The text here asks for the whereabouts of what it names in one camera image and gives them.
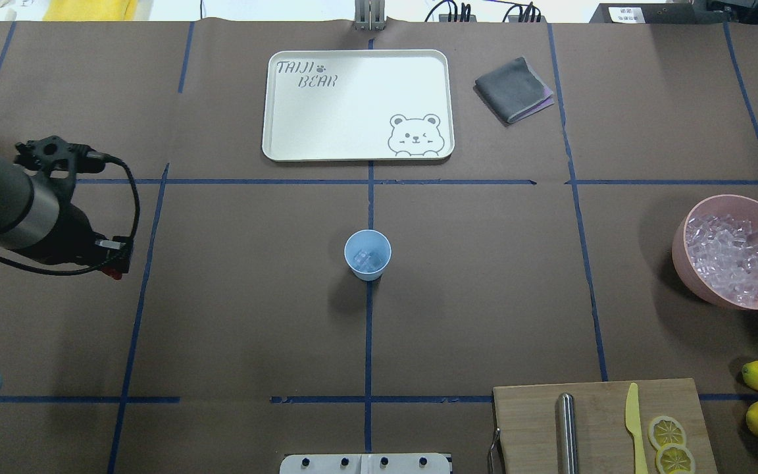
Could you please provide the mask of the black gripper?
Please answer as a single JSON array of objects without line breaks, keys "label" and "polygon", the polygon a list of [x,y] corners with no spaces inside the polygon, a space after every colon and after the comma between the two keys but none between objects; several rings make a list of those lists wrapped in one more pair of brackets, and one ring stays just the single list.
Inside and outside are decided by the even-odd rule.
[{"label": "black gripper", "polygon": [[134,187],[134,175],[126,162],[57,136],[17,143],[15,148],[15,164],[34,171],[34,175],[30,177],[30,210],[17,227],[27,233],[27,240],[13,252],[45,266],[73,263],[96,267],[114,281],[123,279],[130,272],[135,231],[111,239],[97,233],[86,214],[72,203],[72,197],[78,174],[100,173],[107,164],[123,168]]}]

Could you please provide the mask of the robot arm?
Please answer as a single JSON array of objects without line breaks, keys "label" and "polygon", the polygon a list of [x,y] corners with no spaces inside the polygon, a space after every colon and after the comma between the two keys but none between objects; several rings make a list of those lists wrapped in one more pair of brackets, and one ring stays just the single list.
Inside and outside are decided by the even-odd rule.
[{"label": "robot arm", "polygon": [[[31,265],[0,256],[0,263],[51,277],[102,272],[113,279],[129,272],[141,216],[138,187],[129,166],[115,156],[60,137],[18,143],[13,161],[0,157],[0,248]],[[72,203],[79,174],[120,166],[132,190],[130,233],[108,238],[93,230]]]}]

